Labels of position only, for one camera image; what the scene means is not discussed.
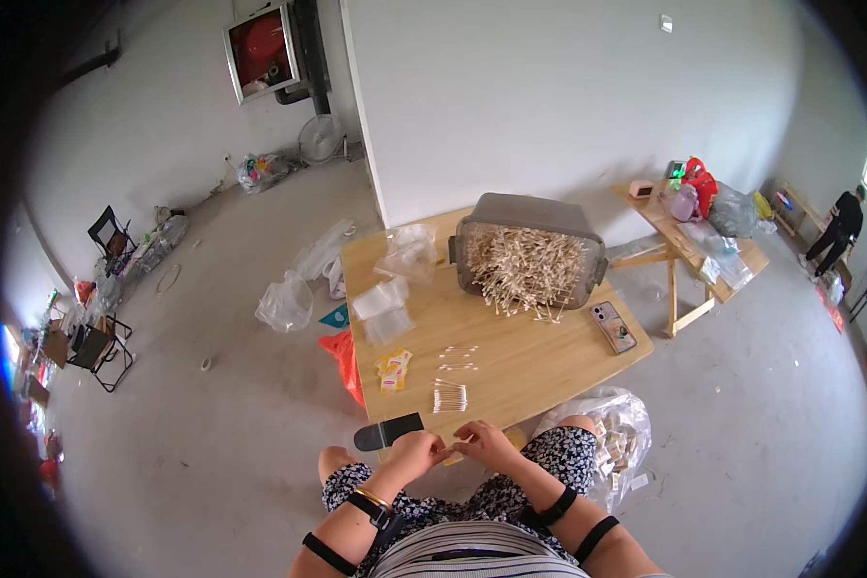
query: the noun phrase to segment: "floral skirt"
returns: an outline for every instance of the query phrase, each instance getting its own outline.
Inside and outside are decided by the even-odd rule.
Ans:
[[[597,439],[580,427],[565,426],[547,430],[520,450],[528,460],[543,466],[547,472],[579,494],[587,494],[594,473],[594,452]],[[347,500],[353,490],[366,482],[372,469],[365,463],[350,463],[328,476],[324,483],[322,503],[333,512]],[[577,565],[552,536],[542,536],[519,522],[520,512],[528,505],[523,490],[505,475],[496,475],[479,486],[466,503],[449,502],[438,498],[412,498],[400,492],[392,504],[404,519],[398,536],[388,544],[372,547],[359,564],[356,576],[369,574],[381,554],[393,544],[440,522],[467,522],[493,520],[518,526],[546,546],[554,549],[563,559]]]

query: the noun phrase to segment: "woman's left hand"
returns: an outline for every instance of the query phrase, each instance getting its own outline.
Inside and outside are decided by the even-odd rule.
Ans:
[[[409,432],[394,441],[379,472],[397,480],[401,489],[452,454],[439,435],[426,430]]]

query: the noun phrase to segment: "black pipe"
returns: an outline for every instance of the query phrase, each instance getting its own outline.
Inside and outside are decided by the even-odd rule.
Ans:
[[[315,106],[315,114],[330,115],[331,104],[327,101],[327,84],[324,82],[324,59],[322,58],[318,7],[315,0],[296,0],[296,8],[301,24],[303,59],[309,75],[309,93]]]
[[[298,101],[303,101],[309,96],[312,96],[311,92],[307,88],[300,88],[297,91],[292,92],[286,92],[285,90],[280,89],[274,92],[274,94],[276,95],[276,101],[280,105],[290,105],[291,103],[297,103]]]
[[[83,75],[93,72],[97,68],[101,66],[110,66],[112,63],[116,62],[120,57],[122,57],[122,47],[121,45],[116,46],[113,49],[106,49],[106,52],[100,54],[99,56],[93,56],[87,62],[80,64],[79,66],[75,66],[70,69],[68,72],[65,72],[58,78],[58,84],[55,87],[56,90],[64,86],[68,86],[74,80],[79,79]]]

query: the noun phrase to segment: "black folding chair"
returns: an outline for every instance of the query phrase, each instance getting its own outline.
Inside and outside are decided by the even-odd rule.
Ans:
[[[128,338],[132,337],[132,329],[116,319],[115,315],[106,315],[106,323],[110,333],[86,324],[80,326],[71,341],[71,350],[74,352],[74,355],[67,362],[84,369],[89,369],[90,373],[103,386],[103,389],[109,393],[113,393],[116,387],[118,387],[119,382],[122,381],[122,377],[126,375],[128,368],[135,362],[135,357],[128,352],[126,344],[116,335],[116,326],[121,326],[125,330],[124,337],[128,340]],[[100,377],[100,370],[103,369],[104,364],[116,359],[116,355],[119,354],[120,350],[125,367],[122,373],[116,377],[115,382],[105,382]]]
[[[100,248],[106,259],[106,275],[109,273],[118,274],[119,271],[116,269],[121,270],[125,267],[132,253],[138,248],[132,237],[128,236],[128,225],[131,222],[129,219],[124,227],[121,226],[116,218],[116,213],[113,212],[113,207],[106,205],[106,210],[97,222],[87,229],[87,234]]]

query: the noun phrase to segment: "striped shirt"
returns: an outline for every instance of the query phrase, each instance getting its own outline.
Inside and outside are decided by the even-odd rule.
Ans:
[[[420,530],[382,554],[370,578],[527,578],[587,576],[552,549],[501,522],[444,522]]]

